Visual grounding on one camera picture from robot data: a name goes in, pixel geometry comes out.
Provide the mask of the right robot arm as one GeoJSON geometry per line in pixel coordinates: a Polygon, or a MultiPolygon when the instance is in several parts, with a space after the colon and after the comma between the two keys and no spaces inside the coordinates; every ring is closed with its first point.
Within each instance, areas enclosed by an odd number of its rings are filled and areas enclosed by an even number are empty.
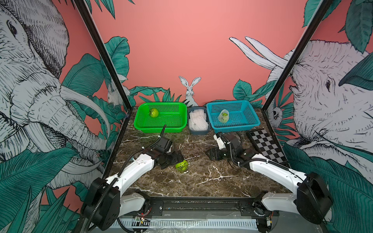
{"type": "Polygon", "coordinates": [[[216,133],[214,140],[217,146],[206,152],[210,160],[226,159],[236,167],[260,173],[289,190],[289,193],[263,191],[251,203],[256,215],[284,211],[299,214],[313,224],[331,219],[334,200],[320,175],[290,169],[256,150],[244,149],[235,135],[216,133]]]}

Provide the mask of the grey bin of foam nets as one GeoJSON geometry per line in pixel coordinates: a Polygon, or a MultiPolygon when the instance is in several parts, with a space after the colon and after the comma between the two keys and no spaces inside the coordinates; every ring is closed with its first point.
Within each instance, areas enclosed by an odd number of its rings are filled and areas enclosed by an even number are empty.
{"type": "Polygon", "coordinates": [[[192,135],[207,135],[211,129],[207,109],[205,107],[191,107],[187,113],[188,128],[192,135]]]}

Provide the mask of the teal plastic basket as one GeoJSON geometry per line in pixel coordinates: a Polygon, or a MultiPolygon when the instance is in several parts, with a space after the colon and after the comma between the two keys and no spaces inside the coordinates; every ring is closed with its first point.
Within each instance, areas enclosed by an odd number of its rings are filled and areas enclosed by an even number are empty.
{"type": "Polygon", "coordinates": [[[210,102],[206,105],[207,114],[212,129],[215,133],[230,133],[248,131],[260,125],[260,120],[252,107],[246,100],[210,102]],[[219,115],[225,113],[228,121],[219,121],[219,115]]]}

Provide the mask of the checkerboard calibration board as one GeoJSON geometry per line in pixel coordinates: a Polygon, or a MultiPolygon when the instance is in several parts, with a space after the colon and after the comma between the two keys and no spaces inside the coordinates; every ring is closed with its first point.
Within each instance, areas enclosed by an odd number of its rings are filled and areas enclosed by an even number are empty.
{"type": "Polygon", "coordinates": [[[257,131],[247,131],[246,135],[254,149],[260,152],[267,159],[289,168],[289,163],[281,148],[275,143],[271,134],[265,129],[257,131]]]}

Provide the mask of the black front frame rail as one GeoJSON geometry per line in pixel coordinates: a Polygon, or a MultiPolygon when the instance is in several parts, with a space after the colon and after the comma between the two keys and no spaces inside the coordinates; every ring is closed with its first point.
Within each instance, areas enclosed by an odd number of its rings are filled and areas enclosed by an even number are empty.
{"type": "Polygon", "coordinates": [[[242,216],[259,218],[278,214],[280,211],[300,214],[293,196],[264,193],[255,198],[214,197],[150,197],[141,211],[150,211],[149,216],[161,216],[166,211],[239,212],[242,216]]]}

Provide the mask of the custard apple green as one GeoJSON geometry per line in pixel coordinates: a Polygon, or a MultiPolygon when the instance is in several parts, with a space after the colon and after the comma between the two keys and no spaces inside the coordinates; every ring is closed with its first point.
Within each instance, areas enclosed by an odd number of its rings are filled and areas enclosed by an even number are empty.
{"type": "Polygon", "coordinates": [[[153,108],[153,109],[151,109],[151,110],[149,111],[149,115],[150,115],[150,117],[152,117],[152,118],[156,118],[156,117],[159,116],[159,111],[158,111],[157,109],[153,108]]]}
{"type": "Polygon", "coordinates": [[[186,172],[188,170],[189,163],[187,160],[183,160],[180,163],[175,165],[175,168],[178,172],[186,172]]]}

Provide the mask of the black frame post right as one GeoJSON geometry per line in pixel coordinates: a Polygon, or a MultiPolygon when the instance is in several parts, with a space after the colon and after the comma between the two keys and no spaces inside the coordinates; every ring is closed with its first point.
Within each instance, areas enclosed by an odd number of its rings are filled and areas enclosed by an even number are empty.
{"type": "Polygon", "coordinates": [[[324,15],[332,5],[333,0],[324,0],[320,1],[319,5],[316,8],[316,11],[314,12],[309,25],[307,26],[306,30],[304,31],[299,43],[297,44],[297,47],[294,49],[294,52],[292,56],[290,57],[290,60],[286,64],[284,70],[282,71],[279,79],[277,80],[272,92],[270,93],[268,99],[266,100],[265,104],[261,108],[262,112],[265,112],[270,107],[272,101],[276,97],[277,93],[279,92],[280,88],[283,86],[285,80],[288,78],[291,70],[295,66],[297,60],[302,55],[305,47],[307,46],[308,42],[312,38],[313,34],[317,30],[319,24],[321,23],[324,15]]]}

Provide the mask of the green plastic basket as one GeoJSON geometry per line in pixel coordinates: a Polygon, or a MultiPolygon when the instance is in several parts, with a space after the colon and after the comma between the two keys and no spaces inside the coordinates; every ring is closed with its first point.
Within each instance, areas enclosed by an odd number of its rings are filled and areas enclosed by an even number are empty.
{"type": "Polygon", "coordinates": [[[166,133],[180,133],[187,125],[187,106],[178,102],[144,103],[138,107],[134,127],[144,133],[160,133],[164,126],[166,133]],[[152,118],[151,109],[157,109],[159,116],[152,118]]]}

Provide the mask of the black frame post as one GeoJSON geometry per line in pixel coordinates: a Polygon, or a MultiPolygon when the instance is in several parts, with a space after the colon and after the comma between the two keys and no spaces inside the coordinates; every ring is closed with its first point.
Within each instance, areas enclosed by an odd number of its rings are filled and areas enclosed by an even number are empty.
{"type": "Polygon", "coordinates": [[[92,16],[89,12],[89,9],[88,9],[88,6],[87,6],[87,3],[85,1],[82,1],[82,0],[74,0],[74,3],[87,27],[87,30],[89,31],[90,33],[90,36],[92,37],[92,40],[96,46],[96,48],[98,49],[98,52],[101,56],[101,58],[103,59],[103,62],[106,66],[106,68],[108,69],[108,73],[110,75],[110,77],[112,78],[112,80],[114,81],[114,84],[120,94],[120,97],[124,103],[124,106],[128,109],[128,110],[132,110],[132,106],[127,98],[127,95],[125,94],[124,90],[123,90],[123,86],[121,84],[121,82],[119,81],[119,77],[118,77],[118,74],[115,70],[115,67],[113,65],[113,62],[107,52],[107,49],[105,47],[105,44],[103,43],[102,41],[102,38],[99,34],[99,31],[97,30],[96,28],[96,25],[92,19],[92,16]]]}
{"type": "Polygon", "coordinates": [[[321,23],[324,15],[332,5],[333,0],[324,0],[320,1],[319,5],[316,8],[316,11],[314,12],[309,25],[307,26],[306,30],[304,31],[299,43],[297,44],[297,47],[294,49],[294,52],[292,56],[290,57],[290,60],[286,64],[284,70],[282,71],[279,79],[277,80],[272,92],[270,93],[268,99],[266,100],[265,104],[261,108],[262,112],[265,112],[270,107],[272,101],[276,97],[277,93],[279,92],[280,88],[283,86],[285,80],[288,78],[291,70],[295,66],[297,60],[302,55],[305,47],[307,46],[308,42],[312,38],[313,34],[317,30],[319,24],[321,23]]]}

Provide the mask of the black frame post left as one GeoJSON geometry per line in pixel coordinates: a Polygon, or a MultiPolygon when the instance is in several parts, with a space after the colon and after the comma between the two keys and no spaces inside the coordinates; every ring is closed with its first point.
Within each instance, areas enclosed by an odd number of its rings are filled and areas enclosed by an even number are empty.
{"type": "Polygon", "coordinates": [[[108,73],[110,75],[110,77],[112,78],[112,80],[114,81],[114,84],[120,94],[120,97],[124,103],[124,106],[128,109],[128,110],[132,110],[132,106],[127,98],[127,95],[125,94],[124,90],[123,90],[123,86],[121,84],[121,82],[119,81],[119,77],[118,77],[118,74],[115,70],[115,67],[113,65],[113,62],[107,52],[107,49],[105,47],[105,44],[103,43],[102,41],[102,38],[99,34],[99,31],[97,30],[96,28],[96,25],[92,19],[92,16],[89,12],[89,9],[88,9],[88,6],[87,6],[87,3],[85,1],[82,1],[82,0],[74,0],[74,3],[87,27],[87,30],[89,31],[90,33],[90,36],[92,37],[92,40],[96,46],[96,48],[98,49],[98,52],[101,56],[101,58],[103,59],[103,62],[106,66],[106,68],[108,69],[108,73]]]}

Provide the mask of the custard apple with dark spots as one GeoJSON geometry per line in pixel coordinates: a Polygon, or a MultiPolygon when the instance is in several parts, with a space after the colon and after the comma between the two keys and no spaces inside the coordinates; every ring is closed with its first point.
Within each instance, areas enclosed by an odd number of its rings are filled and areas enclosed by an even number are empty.
{"type": "Polygon", "coordinates": [[[222,123],[227,123],[228,120],[229,120],[229,115],[226,114],[226,113],[222,113],[221,116],[220,116],[220,121],[221,121],[222,123]]]}

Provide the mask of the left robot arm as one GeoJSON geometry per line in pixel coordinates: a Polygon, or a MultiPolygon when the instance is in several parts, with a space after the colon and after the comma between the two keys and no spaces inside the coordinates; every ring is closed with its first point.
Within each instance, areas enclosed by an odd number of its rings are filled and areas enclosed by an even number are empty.
{"type": "Polygon", "coordinates": [[[163,136],[165,130],[166,127],[163,127],[156,142],[130,155],[130,158],[138,156],[134,162],[126,160],[115,175],[92,182],[81,208],[84,219],[81,233],[88,233],[90,226],[104,231],[119,217],[142,209],[145,197],[139,193],[125,196],[125,191],[156,166],[164,170],[183,162],[184,157],[179,150],[171,151],[172,142],[163,136]]]}

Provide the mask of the white foam net sleeve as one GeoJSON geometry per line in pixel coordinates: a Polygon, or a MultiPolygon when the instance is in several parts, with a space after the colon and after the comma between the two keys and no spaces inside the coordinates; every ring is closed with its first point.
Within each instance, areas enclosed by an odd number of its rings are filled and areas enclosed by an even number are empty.
{"type": "Polygon", "coordinates": [[[223,110],[220,112],[219,116],[218,116],[218,121],[219,121],[220,123],[227,123],[228,120],[229,120],[229,111],[226,110],[226,109],[223,109],[223,110]]]}

